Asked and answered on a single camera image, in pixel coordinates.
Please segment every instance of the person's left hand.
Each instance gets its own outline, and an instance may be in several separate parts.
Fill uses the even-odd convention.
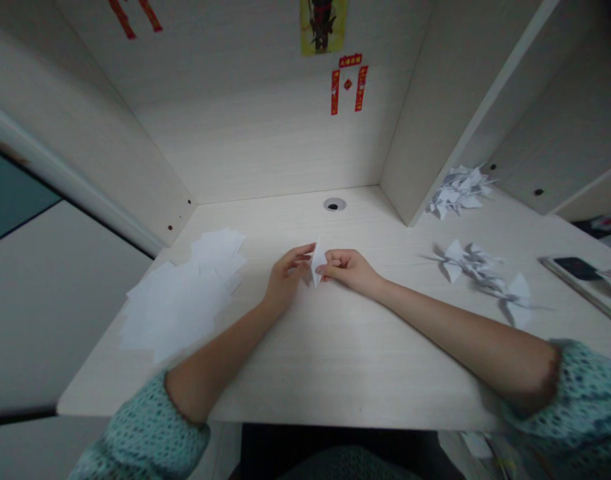
[[[316,243],[310,243],[291,249],[272,267],[265,297],[261,301],[261,306],[271,315],[280,317],[292,303],[299,281],[309,270],[310,255],[307,254],[315,247]]]

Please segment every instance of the person's right hand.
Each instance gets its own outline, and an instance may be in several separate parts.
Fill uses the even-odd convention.
[[[385,282],[368,261],[356,250],[328,250],[327,265],[321,265],[316,273],[342,281],[352,290],[366,297],[375,298]]]

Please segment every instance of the hand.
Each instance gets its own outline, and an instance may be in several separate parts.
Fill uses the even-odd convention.
[[[288,309],[299,286],[299,280],[309,271],[310,252],[316,243],[291,249],[274,264],[261,307],[270,315],[280,317]]]
[[[316,273],[342,281],[352,290],[366,297],[375,298],[385,280],[356,250],[329,250],[325,253],[327,265],[321,265]]]

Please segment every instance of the stack of paper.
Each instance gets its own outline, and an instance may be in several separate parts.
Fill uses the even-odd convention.
[[[164,263],[130,290],[121,348],[152,349],[158,363],[209,335],[241,283],[244,240],[230,229],[204,233],[188,263]]]
[[[482,207],[483,204],[478,201],[478,197],[492,193],[492,189],[487,187],[492,182],[493,180],[488,180],[488,176],[483,175],[478,167],[452,168],[427,206],[427,211],[434,212],[443,220],[448,210],[460,215],[462,208]]]

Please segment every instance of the smartphone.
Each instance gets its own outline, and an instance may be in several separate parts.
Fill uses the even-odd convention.
[[[601,276],[596,273],[596,269],[578,257],[555,258],[553,260],[558,266],[579,280],[601,280]]]

